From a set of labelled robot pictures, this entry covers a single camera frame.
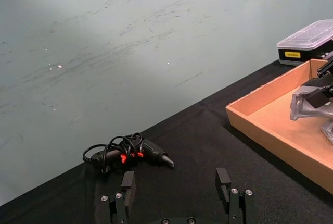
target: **table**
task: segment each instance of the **table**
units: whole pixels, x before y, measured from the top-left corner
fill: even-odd
[[[254,191],[259,223],[331,223],[333,196],[231,127],[225,112],[228,103],[291,68],[276,61],[144,131],[175,168],[133,167],[131,223],[186,216],[226,223],[216,167],[227,169],[235,187]],[[121,180],[80,164],[0,207],[0,223],[94,223],[100,196],[119,190]]]

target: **black cable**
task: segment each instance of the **black cable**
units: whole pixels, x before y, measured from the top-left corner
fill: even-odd
[[[119,144],[114,143],[115,140],[117,139],[122,139]],[[137,157],[137,153],[141,152],[141,144],[143,141],[143,136],[141,133],[134,133],[134,134],[129,134],[129,135],[119,135],[116,136],[114,138],[111,139],[111,141],[108,144],[96,144],[93,145],[89,148],[87,148],[84,152],[83,152],[83,160],[86,163],[92,163],[92,159],[86,156],[86,153],[88,153],[89,151],[97,148],[97,147],[104,147],[103,150],[103,156],[102,156],[102,163],[101,163],[101,168],[103,171],[106,171],[107,165],[105,164],[105,159],[106,159],[106,154],[111,151],[111,150],[119,150],[122,154],[125,154],[127,158],[131,157],[131,154],[134,154],[134,156]]]

